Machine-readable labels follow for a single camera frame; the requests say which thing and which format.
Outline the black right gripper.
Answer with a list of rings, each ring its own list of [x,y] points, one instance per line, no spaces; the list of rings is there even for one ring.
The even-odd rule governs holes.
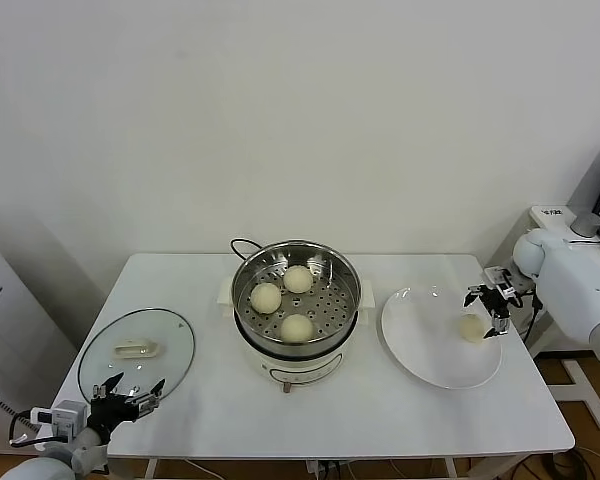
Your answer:
[[[481,303],[491,316],[491,328],[484,334],[484,339],[489,339],[508,333],[510,326],[509,302],[497,290],[487,285],[470,286],[463,300],[463,306],[468,307],[476,299]]]

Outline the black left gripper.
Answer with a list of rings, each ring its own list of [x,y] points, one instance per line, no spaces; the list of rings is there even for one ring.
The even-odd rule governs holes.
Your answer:
[[[124,373],[120,372],[94,385],[90,403],[89,428],[101,441],[110,441],[114,430],[123,422],[135,422],[139,415],[148,415],[159,407],[165,379],[161,379],[149,391],[126,397],[114,394]]]

